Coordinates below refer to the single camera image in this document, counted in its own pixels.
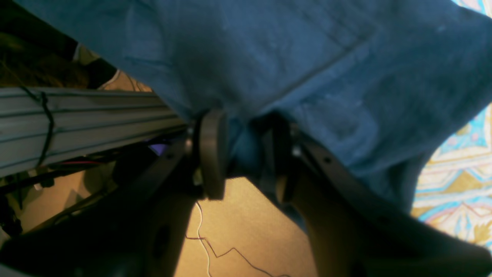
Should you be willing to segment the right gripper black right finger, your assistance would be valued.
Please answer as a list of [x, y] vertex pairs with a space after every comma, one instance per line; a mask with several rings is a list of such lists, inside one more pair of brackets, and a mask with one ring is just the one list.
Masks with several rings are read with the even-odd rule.
[[320, 277], [486, 277], [491, 254], [401, 212], [280, 115], [265, 118], [276, 197], [306, 226]]

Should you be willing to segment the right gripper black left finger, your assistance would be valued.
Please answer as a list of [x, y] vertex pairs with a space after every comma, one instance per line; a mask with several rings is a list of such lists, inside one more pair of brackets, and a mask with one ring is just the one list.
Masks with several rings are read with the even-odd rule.
[[172, 277], [195, 203], [224, 197], [227, 134], [224, 112], [205, 113], [132, 184], [7, 241], [1, 276]]

